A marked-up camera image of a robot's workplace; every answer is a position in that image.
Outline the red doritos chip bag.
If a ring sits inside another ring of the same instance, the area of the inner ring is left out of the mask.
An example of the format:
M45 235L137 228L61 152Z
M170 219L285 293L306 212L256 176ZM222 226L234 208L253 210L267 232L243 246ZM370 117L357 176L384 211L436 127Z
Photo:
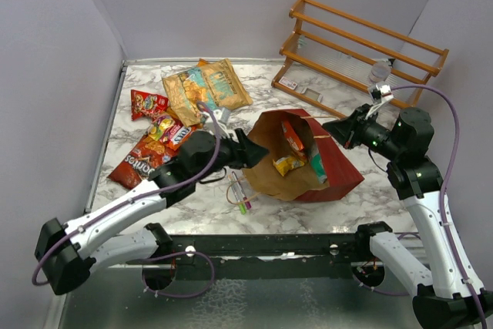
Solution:
M175 150L146 134L108 175L108 178L131 190L143 180L147 180L152 171L169 162L175 155Z

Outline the yellow m&m's packet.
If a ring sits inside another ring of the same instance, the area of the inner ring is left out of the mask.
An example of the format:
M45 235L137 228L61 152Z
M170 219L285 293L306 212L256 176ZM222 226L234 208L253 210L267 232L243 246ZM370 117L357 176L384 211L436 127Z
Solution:
M273 166L281 176L286 176L290 171L301 168L305 162L295 156L285 156L273 161Z

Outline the open small cardboard box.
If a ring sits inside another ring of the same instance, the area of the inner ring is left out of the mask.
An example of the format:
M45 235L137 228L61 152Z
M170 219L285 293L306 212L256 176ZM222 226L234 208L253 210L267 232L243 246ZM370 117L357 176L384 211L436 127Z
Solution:
M316 102L322 102L323 95L311 88L302 88L301 94L308 99L314 100Z

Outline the colourful orange candy bag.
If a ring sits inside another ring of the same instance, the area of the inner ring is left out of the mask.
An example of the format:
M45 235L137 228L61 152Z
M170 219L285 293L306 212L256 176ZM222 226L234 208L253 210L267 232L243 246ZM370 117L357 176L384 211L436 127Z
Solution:
M151 139L177 151L197 129L197 125L186 126L179 119L162 114L153 120L147 134Z

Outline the purple cap marker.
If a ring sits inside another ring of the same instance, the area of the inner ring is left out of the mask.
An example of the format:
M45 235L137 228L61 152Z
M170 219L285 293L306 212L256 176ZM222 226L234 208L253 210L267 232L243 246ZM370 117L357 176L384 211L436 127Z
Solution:
M251 204L250 204L250 201L247 199L247 195L245 194L245 192L242 188L239 177L236 175L235 172L232 172L231 175L234 178L234 180L236 181L237 192L240 195L240 197L243 199L244 206L246 207L247 210L250 210Z

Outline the red white small box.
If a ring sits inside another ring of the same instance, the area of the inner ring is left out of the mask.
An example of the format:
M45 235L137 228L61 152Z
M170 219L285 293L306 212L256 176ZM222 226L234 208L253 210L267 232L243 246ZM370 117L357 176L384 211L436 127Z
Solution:
M295 90L298 86L297 83L290 81L289 79L286 79L283 77L282 79L279 80L279 84L287 87L288 89Z

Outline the red brown paper bag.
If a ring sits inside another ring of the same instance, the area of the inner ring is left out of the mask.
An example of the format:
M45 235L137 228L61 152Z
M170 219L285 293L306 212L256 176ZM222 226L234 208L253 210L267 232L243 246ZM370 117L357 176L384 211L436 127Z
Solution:
M284 119L290 121L304 144L307 161L303 167L281 176L274 168L273 161L285 156L297 157L284 138L281 128ZM335 201L344 198L364 180L331 135L317 121L317 117L303 109L262 112L247 136L269 150L269 154L254 168L242 170L243 175L240 179L246 181L253 191L253 194L247 197L249 201L259 196L308 203ZM313 144L319 149L327 174L325 183L318 182L310 165L309 152Z

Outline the yellow kettle chips bag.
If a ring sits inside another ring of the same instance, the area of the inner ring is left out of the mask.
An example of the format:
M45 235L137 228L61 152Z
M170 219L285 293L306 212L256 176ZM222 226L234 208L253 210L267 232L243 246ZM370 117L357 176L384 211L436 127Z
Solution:
M197 63L197 67L201 67L201 66L204 66L204 65L209 65L209 62L206 61L205 59L199 59L198 63Z

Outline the clear plastic cup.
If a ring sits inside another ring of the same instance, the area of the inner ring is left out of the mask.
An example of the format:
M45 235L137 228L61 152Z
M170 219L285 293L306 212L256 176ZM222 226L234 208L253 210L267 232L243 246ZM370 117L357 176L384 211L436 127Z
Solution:
M377 61L371 67L371 71L368 74L368 80L371 84L377 84L385 81L390 74L391 65L389 64L389 61Z

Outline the wooden shelf rack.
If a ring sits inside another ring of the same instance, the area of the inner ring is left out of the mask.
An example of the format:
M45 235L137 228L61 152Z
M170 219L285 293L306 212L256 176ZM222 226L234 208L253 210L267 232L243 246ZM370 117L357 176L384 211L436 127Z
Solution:
M285 61L272 86L328 112L335 108L287 85L290 72L307 69L366 92L372 66L385 62L391 69L387 84L426 85L439 75L449 53L315 0L296 0L289 16L294 27L280 47Z

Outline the orange white snack box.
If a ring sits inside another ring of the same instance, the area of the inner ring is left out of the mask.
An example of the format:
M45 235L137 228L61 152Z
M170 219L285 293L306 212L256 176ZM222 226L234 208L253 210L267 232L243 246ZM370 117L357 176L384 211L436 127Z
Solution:
M281 128L283 130L284 138L288 142L288 144L290 145L290 148L293 150L293 152L296 154L296 156L299 159L306 162L307 161L307 155L305 153L305 146L302 143L300 137L296 134L292 125L290 124L290 121L287 119L284 119L281 122Z

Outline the red cheez-it snack bag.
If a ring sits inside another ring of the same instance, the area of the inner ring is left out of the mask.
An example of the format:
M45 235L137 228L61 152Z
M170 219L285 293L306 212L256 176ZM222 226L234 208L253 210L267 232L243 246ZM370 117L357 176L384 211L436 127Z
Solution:
M142 117L156 119L167 110L169 105L169 100L165 96L135 89L130 91L130 98L132 121Z

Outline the green cap marker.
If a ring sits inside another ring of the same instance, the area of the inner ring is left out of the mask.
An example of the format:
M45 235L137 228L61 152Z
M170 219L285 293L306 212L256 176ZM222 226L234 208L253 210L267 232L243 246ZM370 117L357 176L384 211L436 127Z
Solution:
M242 215L245 215L247 212L247 209L246 209L246 206L245 204L243 203L243 198L242 196L238 193L238 190L237 190L237 181L236 181L236 178L234 177L234 175L231 173L229 175L229 180L230 180L230 185L231 185L231 190L233 191L233 195L235 197L235 201L239 202L238 204L238 207L240 209L240 213Z

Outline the teal white snack bag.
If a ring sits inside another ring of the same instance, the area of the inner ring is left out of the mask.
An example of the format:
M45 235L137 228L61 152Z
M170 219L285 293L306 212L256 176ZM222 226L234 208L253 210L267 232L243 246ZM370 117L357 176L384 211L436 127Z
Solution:
M314 170L319 183L325 183L327 181L327 174L324 169L324 165L319 153L319 149L316 144L313 144L309 152L310 165Z

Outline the gold foil snack bag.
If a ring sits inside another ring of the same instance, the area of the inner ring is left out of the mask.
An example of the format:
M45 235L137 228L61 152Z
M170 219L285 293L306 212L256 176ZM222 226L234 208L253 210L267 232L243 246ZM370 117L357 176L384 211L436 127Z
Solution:
M235 110L253 103L229 59L165 77L163 87L171 109L185 126L201 122L198 102L203 102L213 111L218 108Z

